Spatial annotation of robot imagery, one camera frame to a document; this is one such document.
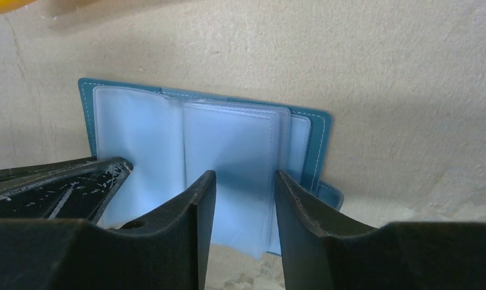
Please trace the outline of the blue leather card holder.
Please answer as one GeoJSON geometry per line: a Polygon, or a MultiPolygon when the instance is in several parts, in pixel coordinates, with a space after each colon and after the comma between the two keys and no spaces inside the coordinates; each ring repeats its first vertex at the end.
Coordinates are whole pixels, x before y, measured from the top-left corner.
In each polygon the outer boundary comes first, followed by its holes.
{"type": "Polygon", "coordinates": [[[274,176],[286,171],[335,209],[344,197],[322,181],[328,112],[179,89],[81,78],[91,154],[133,171],[99,220],[117,227],[216,173],[211,242],[254,258],[280,254],[274,176]]]}

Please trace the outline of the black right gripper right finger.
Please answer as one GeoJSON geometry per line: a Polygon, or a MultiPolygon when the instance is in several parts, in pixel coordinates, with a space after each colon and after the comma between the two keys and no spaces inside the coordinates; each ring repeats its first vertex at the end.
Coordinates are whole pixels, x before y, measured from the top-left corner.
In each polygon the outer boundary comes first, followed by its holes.
{"type": "Polygon", "coordinates": [[[486,289],[486,222],[374,228],[282,170],[275,193],[287,289],[486,289]]]}

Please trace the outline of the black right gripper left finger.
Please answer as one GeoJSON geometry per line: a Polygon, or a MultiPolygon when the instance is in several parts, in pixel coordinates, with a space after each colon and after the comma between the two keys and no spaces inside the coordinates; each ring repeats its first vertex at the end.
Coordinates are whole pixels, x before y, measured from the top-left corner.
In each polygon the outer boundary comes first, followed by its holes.
{"type": "Polygon", "coordinates": [[[0,203],[0,289],[203,289],[216,202],[207,170],[117,230],[0,203]]]}

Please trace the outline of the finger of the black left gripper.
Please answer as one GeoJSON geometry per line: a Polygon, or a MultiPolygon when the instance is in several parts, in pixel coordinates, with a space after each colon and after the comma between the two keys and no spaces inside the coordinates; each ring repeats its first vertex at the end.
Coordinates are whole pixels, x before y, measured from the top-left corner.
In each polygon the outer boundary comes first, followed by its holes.
{"type": "Polygon", "coordinates": [[[0,169],[0,218],[86,219],[98,223],[133,171],[122,158],[80,158],[0,169]]]}

